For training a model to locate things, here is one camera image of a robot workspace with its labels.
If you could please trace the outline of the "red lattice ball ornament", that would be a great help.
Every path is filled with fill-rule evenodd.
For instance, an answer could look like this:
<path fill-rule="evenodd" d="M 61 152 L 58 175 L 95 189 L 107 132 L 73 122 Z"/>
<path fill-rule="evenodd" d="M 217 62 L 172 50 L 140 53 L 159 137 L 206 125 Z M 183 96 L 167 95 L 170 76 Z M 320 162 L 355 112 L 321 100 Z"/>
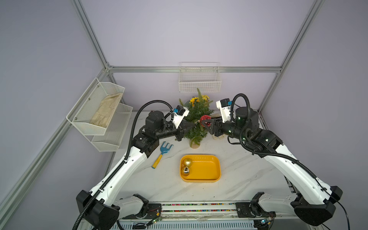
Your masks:
<path fill-rule="evenodd" d="M 212 118 L 209 115 L 203 115 L 200 118 L 200 124 L 203 127 L 210 127 L 211 126 L 211 120 Z"/>

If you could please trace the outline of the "matte gold ball ornament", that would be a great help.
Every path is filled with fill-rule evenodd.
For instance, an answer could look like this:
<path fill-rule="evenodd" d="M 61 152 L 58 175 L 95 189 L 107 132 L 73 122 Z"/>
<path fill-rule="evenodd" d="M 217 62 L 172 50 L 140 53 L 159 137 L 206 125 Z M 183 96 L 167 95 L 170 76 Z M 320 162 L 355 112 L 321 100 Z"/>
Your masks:
<path fill-rule="evenodd" d="M 192 159 L 191 158 L 185 158 L 184 160 L 183 160 L 183 165 L 185 166 L 185 167 L 190 167 L 191 165 L 192 165 Z"/>

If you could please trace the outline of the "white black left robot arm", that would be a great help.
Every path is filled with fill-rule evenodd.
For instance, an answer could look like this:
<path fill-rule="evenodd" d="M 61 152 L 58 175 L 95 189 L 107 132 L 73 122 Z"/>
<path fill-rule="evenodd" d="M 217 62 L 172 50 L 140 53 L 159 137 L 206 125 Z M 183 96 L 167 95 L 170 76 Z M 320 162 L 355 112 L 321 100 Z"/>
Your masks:
<path fill-rule="evenodd" d="M 172 118 L 166 121 L 163 112 L 151 111 L 145 125 L 132 135 L 127 152 L 114 168 L 92 189 L 82 190 L 77 195 L 80 214 L 74 230 L 83 219 L 97 230 L 109 230 L 122 218 L 146 215 L 148 201 L 144 197 L 138 194 L 122 200 L 117 197 L 134 171 L 159 147 L 161 139 L 175 136 L 181 140 L 194 127 L 194 123 L 184 120 L 189 115 L 188 108 L 179 105 L 170 115 Z"/>

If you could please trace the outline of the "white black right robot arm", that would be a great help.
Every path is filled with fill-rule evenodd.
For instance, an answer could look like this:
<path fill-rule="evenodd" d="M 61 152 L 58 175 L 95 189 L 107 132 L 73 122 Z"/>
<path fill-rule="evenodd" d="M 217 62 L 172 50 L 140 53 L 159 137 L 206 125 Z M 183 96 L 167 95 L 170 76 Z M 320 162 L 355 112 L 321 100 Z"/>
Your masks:
<path fill-rule="evenodd" d="M 284 197 L 257 193 L 249 207 L 253 216 L 266 212 L 294 214 L 312 226 L 319 226 L 333 217 L 335 204 L 343 194 L 339 187 L 323 182 L 288 150 L 276 134 L 260 128 L 259 114 L 253 109 L 239 107 L 232 112 L 228 106 L 220 111 L 221 117 L 202 119 L 201 125 L 216 137 L 227 135 L 238 139 L 244 149 L 273 165 L 297 190 Z"/>

